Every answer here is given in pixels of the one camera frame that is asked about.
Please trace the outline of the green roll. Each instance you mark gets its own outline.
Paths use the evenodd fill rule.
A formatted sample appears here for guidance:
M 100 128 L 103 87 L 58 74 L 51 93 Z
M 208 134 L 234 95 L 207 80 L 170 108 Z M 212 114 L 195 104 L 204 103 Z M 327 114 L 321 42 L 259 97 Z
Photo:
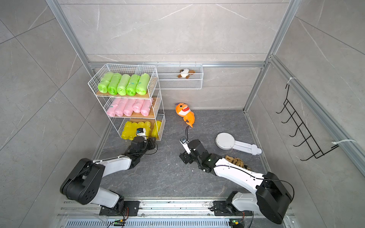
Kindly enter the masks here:
M 110 83 L 108 85 L 107 91 L 110 95 L 115 96 L 117 94 L 117 87 L 121 80 L 122 75 L 120 73 L 114 73 Z
M 113 77 L 113 72 L 106 72 L 103 77 L 101 77 L 100 82 L 98 83 L 98 90 L 101 93 L 107 93 L 108 92 L 108 86 L 111 82 L 111 79 Z
M 150 75 L 146 73 L 142 74 L 136 86 L 136 93 L 141 96 L 144 96 L 147 93 L 149 81 L 150 81 Z
M 126 94 L 129 96 L 135 96 L 136 95 L 136 87 L 138 85 L 138 82 L 140 80 L 140 76 L 139 75 L 132 75 L 128 85 L 126 86 Z
M 128 74 L 123 74 L 121 76 L 120 82 L 117 86 L 117 93 L 121 96 L 125 96 L 126 95 L 126 87 L 128 86 L 129 80 L 130 80 L 131 76 Z

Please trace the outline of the pink roll small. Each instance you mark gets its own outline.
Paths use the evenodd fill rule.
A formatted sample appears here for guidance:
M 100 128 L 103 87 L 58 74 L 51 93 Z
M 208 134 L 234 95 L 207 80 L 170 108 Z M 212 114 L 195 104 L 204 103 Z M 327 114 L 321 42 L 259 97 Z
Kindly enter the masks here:
M 118 107 L 118 104 L 120 101 L 121 101 L 121 98 L 115 98 L 113 100 L 113 102 L 111 103 L 110 107 L 108 108 L 108 110 L 106 112 L 109 117 L 116 116 L 115 110 Z

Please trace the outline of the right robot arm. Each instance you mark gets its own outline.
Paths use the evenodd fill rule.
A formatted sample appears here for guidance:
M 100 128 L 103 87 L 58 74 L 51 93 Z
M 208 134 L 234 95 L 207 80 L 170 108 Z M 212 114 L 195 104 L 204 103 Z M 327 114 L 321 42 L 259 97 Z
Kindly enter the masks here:
M 180 154 L 185 164 L 196 162 L 200 170 L 226 178 L 251 193 L 251 196 L 248 196 L 233 191 L 226 201 L 214 202 L 213 208 L 217 216 L 239 216 L 246 211 L 260 212 L 271 222 L 282 224 L 293 201 L 293 195 L 283 185 L 284 181 L 271 172 L 255 173 L 217 154 L 211 154 L 198 139 L 188 141 L 186 137 L 182 137 L 180 143 L 185 149 Z

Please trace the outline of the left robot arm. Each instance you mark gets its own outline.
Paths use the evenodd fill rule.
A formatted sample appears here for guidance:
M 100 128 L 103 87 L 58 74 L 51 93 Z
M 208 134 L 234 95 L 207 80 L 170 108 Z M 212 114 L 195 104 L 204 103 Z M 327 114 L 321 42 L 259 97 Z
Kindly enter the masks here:
M 60 192 L 82 205 L 96 204 L 113 211 L 124 210 L 124 197 L 100 187 L 103 177 L 133 169 L 148 151 L 158 149 L 156 139 L 138 136 L 124 154 L 106 160 L 81 159 L 63 181 Z

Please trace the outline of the yellow roll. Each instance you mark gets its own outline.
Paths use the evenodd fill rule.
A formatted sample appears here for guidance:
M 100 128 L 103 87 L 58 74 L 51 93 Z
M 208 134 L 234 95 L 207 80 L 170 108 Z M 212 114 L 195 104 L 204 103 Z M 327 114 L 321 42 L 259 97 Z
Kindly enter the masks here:
M 144 122 L 138 122 L 137 123 L 137 129 L 138 128 L 144 128 Z
M 121 134 L 121 138 L 124 140 L 132 140 L 132 122 L 127 121 L 124 125 L 122 134 Z
M 132 123 L 131 124 L 131 128 L 130 128 L 130 133 L 129 133 L 129 140 L 133 140 L 136 137 L 136 130 L 137 130 L 138 124 L 137 123 Z
M 144 132 L 147 137 L 151 135 L 151 122 L 145 121 L 144 123 Z
M 160 128 L 161 128 L 162 122 L 161 121 L 156 121 L 154 123 L 154 127 L 151 133 L 151 137 L 154 137 L 156 139 L 159 138 L 159 132 L 160 132 Z

